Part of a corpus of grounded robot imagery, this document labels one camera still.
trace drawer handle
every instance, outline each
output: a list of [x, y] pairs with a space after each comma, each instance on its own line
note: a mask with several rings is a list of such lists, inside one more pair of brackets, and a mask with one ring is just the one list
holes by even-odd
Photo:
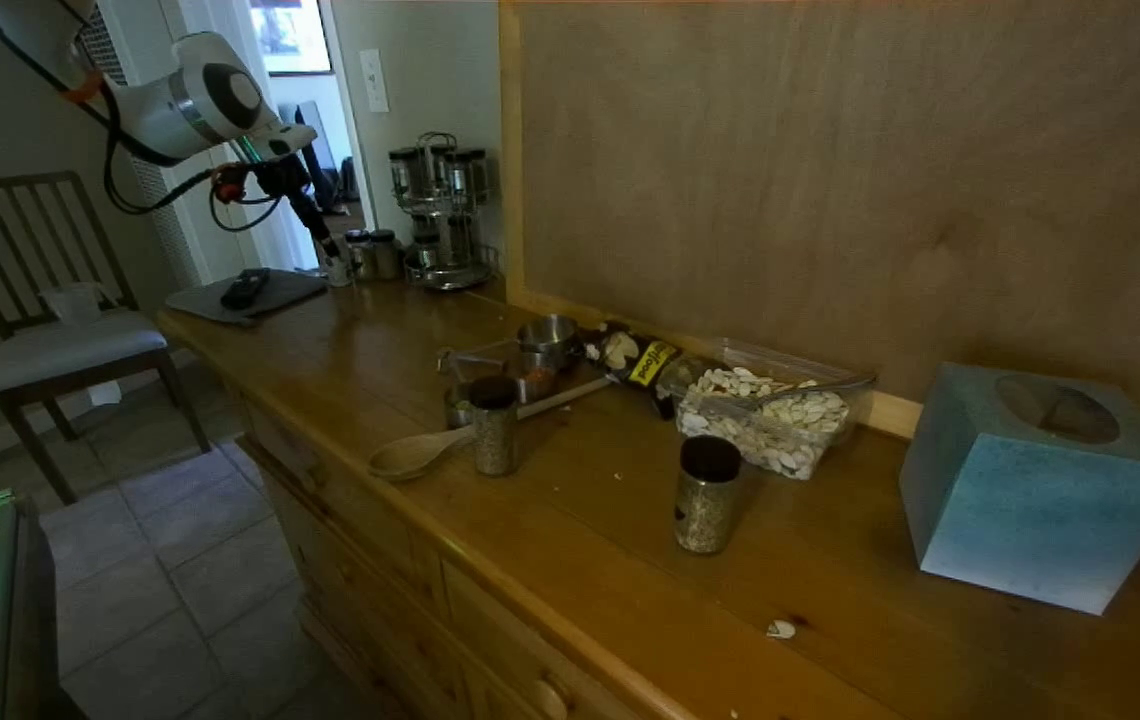
[[564, 697], [548, 674], [534, 680], [530, 699], [534, 699], [534, 707], [541, 707], [548, 720], [566, 720], [566, 715], [571, 715], [566, 697]]

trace robotic arm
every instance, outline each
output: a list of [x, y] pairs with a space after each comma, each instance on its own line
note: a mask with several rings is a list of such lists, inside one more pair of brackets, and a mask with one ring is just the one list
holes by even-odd
[[313, 195], [301, 190], [309, 173], [296, 150], [305, 150], [316, 130], [274, 120], [224, 36], [191, 30], [177, 38], [177, 66], [137, 86], [113, 73], [113, 38], [91, 0], [0, 0], [0, 38], [63, 101], [88, 111], [113, 147], [121, 143], [168, 166], [226, 143], [238, 165], [219, 166], [217, 195], [238, 200], [234, 188], [250, 173], [271, 200], [289, 195], [316, 244], [331, 249], [325, 215]]

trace tiled floor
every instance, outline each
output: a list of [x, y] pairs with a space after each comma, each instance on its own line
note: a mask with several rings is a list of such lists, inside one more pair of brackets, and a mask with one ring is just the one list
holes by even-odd
[[63, 689], [91, 720], [373, 715], [296, 621], [301, 576], [213, 370], [186, 365], [184, 385], [217, 434], [204, 455], [152, 387], [76, 445], [46, 434], [81, 503], [21, 446], [0, 455], [55, 554]]

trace bottle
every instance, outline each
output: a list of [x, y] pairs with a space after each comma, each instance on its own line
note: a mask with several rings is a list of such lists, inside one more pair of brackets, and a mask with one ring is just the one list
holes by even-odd
[[510, 431], [515, 431], [518, 385], [510, 375], [482, 375], [465, 387], [465, 399], [474, 425], [474, 471], [508, 475], [515, 464]]
[[721, 434], [686, 434], [678, 446], [675, 544], [712, 554], [723, 549], [739, 503], [739, 453]]

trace wooden spoon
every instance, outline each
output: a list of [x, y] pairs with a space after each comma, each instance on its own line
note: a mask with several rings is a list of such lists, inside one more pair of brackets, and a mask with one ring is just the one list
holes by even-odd
[[[515, 408], [515, 416], [526, 420], [526, 416], [550, 412], [550, 408], [571, 402], [571, 399], [578, 399], [578, 394], [587, 394], [587, 391], [598, 391], [598, 387], [606, 387], [606, 385], [615, 385], [615, 375], [598, 375], [598, 379], [564, 387], [564, 391], [554, 391], [554, 394], [548, 394], [548, 399], [534, 399], [534, 402]], [[411, 481], [411, 475], [419, 475], [425, 467], [431, 467], [453, 445], [469, 445], [470, 434], [474, 434], [470, 425], [449, 428], [449, 431], [402, 434], [402, 440], [378, 446], [378, 453], [368, 460], [368, 467], [373, 467], [373, 475], [378, 475], [378, 481]]]

